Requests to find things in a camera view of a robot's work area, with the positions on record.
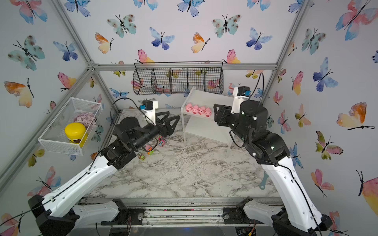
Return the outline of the pink pig toy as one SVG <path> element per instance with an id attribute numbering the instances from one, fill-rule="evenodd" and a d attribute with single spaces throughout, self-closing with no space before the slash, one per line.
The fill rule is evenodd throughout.
<path id="1" fill-rule="evenodd" d="M 212 115 L 212 110 L 211 110 L 211 108 L 209 108 L 209 107 L 206 108 L 204 114 L 205 114 L 206 117 L 210 117 L 210 116 Z"/>
<path id="2" fill-rule="evenodd" d="M 193 114 L 199 114 L 199 106 L 198 105 L 195 105 L 192 107 L 192 113 Z"/>
<path id="3" fill-rule="evenodd" d="M 205 107 L 205 106 L 201 106 L 201 107 L 199 108 L 199 110 L 198 110 L 198 114 L 199 114 L 199 115 L 203 115 L 203 114 L 205 113 L 205 111 L 206 111 L 206 107 Z"/>
<path id="4" fill-rule="evenodd" d="M 185 106 L 185 111 L 186 112 L 191 112 L 192 109 L 193 109 L 193 105 L 191 103 L 186 104 L 186 106 Z"/>

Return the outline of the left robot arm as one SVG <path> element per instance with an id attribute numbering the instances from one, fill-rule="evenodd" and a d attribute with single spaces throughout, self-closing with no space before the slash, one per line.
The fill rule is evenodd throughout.
<path id="1" fill-rule="evenodd" d="M 180 116 L 169 112 L 153 113 L 141 127 L 136 117 L 126 117 L 115 126 L 117 139 L 102 149 L 92 163 L 60 188 L 28 201 L 36 224 L 44 236 L 67 236 L 82 226 L 132 225 L 130 209 L 119 199 L 107 203 L 79 206 L 77 202 L 109 176 L 136 158 L 136 153 L 156 136 L 174 133 Z"/>

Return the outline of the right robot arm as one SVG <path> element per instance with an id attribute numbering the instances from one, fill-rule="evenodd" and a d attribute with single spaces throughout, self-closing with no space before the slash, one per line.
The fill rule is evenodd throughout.
<path id="1" fill-rule="evenodd" d="M 277 189 L 283 207 L 272 207 L 253 199 L 240 203 L 242 216 L 257 220 L 279 236 L 316 236 L 332 226 L 330 216 L 313 204 L 298 177 L 283 138 L 267 130 L 268 111 L 258 101 L 246 100 L 238 112 L 230 106 L 214 105 L 215 122 L 230 128 L 232 137 L 261 165 Z"/>

